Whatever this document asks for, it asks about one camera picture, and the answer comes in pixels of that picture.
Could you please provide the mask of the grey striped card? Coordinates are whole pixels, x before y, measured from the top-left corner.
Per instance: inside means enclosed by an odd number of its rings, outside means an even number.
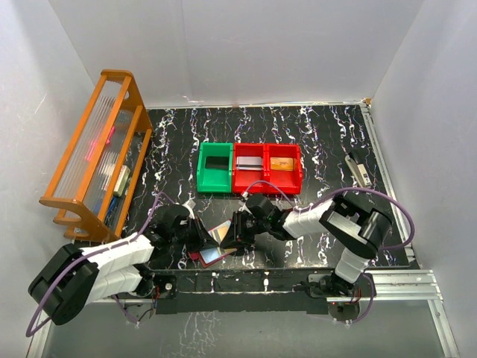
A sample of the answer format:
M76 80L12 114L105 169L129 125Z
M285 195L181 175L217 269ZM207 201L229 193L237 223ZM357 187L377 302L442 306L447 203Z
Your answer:
M262 158L257 156L239 156L236 158L236 169L245 171L262 171Z

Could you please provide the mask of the beige box in rack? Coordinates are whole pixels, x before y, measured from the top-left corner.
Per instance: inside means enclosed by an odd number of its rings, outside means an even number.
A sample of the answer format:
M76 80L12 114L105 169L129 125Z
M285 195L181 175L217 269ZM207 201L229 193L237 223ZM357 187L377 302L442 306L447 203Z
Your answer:
M126 165L123 165L113 189L114 196L121 197L123 195L129 176L130 168Z

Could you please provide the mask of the black grey stapler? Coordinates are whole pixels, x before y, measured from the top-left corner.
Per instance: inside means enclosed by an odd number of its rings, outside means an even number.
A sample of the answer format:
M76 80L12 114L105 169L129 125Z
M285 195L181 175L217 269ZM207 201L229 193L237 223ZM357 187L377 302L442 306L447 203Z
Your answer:
M344 160L356 179L358 186L370 189L372 186L371 179L360 153L357 150L351 150L346 154Z

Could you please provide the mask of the green plastic bin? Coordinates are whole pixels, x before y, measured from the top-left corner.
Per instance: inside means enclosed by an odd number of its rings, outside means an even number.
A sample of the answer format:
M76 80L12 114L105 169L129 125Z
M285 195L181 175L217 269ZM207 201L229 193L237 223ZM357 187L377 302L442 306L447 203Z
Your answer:
M233 144L202 142L197 167L197 190L203 193L231 193Z

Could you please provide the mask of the red bin right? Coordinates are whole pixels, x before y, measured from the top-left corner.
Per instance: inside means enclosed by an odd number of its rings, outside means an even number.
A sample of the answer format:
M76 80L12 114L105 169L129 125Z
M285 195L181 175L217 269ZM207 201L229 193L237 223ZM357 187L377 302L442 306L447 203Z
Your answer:
M292 172L271 170L271 157L295 158L295 170ZM295 144L265 144L265 179L277 188L281 189L285 194L300 194L303 184L303 168L301 164L300 146Z

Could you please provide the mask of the orange wooden rack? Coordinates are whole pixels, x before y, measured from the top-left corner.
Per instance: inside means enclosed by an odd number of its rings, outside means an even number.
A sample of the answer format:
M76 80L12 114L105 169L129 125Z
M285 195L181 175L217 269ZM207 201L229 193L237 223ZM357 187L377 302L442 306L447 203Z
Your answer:
M104 69L78 126L40 198L57 210L53 221L68 239L112 242L120 238L153 134L133 74ZM121 197L113 189L121 167L130 176Z

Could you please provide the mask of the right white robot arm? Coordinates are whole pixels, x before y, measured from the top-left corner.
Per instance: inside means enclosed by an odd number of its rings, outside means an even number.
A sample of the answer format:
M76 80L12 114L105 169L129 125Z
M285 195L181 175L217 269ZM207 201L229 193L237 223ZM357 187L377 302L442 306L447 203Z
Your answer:
M220 247L241 251L251 248L256 236L262 233L287 242L324 230L332 234L344 250L333 273L308 285L319 293L348 295L369 262L377 256L391 226L392 221L385 213L362 204L352 193L338 194L301 211L280 209L263 194L253 194L233 213Z

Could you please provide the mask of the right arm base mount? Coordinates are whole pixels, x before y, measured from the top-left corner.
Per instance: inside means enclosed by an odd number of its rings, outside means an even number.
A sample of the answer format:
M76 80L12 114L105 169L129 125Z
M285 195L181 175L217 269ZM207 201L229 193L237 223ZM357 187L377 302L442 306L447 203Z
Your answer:
M300 287L310 298L324 300L334 320L348 324L362 320L370 312L377 293L372 276L366 273L360 274L355 283L348 283L334 272L310 274Z

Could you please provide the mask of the red bin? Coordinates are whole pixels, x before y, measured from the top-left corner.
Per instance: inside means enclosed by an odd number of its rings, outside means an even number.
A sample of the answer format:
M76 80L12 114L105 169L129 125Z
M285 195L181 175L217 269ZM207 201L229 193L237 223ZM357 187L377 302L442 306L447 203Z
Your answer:
M239 156L257 156L262 158L262 171L245 171L236 169L236 158ZM232 192L240 195L244 191L265 193L265 185L260 182L247 189L256 181L265 179L265 145L256 143L238 143L233 145Z
M292 172L271 170L271 157L295 158L295 170ZM300 146L295 144L265 144L265 179L277 188L281 189L285 194L300 194L303 184L303 168L301 164Z

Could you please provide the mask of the orange card in bin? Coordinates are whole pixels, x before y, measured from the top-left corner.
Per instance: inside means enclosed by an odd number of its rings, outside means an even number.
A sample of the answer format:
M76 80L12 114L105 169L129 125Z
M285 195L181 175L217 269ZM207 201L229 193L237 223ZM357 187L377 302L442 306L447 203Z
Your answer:
M295 170L296 159L293 157L271 157L270 169L274 171L292 172Z

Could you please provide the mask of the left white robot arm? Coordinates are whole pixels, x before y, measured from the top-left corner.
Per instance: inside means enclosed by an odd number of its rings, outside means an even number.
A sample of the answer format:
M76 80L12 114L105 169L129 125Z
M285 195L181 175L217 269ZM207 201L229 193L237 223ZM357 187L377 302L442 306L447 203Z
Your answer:
M62 325L99 299L121 293L150 295L154 275L148 264L174 246L195 254L219 244L188 204L161 206L124 239L89 248L62 246L32 280L28 294Z

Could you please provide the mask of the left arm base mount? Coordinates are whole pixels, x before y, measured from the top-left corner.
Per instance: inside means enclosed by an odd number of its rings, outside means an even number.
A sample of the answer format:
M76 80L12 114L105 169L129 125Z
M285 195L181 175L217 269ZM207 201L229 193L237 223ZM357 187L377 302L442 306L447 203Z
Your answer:
M128 323L137 327L156 314L160 299L176 296L176 280L169 276L144 277L135 290L112 296Z

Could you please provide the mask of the red bin left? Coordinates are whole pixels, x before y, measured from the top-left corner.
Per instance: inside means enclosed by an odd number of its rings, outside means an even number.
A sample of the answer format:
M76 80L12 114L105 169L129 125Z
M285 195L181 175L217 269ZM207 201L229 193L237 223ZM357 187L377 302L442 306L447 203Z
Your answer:
M236 158L239 156L257 156L262 158L262 171L245 171L236 169ZM232 192L240 195L244 191L265 193L265 185L260 182L247 189L256 181L265 179L265 145L256 143L238 143L233 145Z

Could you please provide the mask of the red leather card holder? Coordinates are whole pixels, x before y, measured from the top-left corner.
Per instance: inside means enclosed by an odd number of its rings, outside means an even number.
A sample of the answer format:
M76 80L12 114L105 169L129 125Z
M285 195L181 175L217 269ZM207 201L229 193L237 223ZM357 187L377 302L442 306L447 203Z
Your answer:
M236 252L236 248L223 249L220 247L203 248L199 252L189 253L189 258L194 261L199 261L201 265L206 268L210 265L224 259L230 254Z

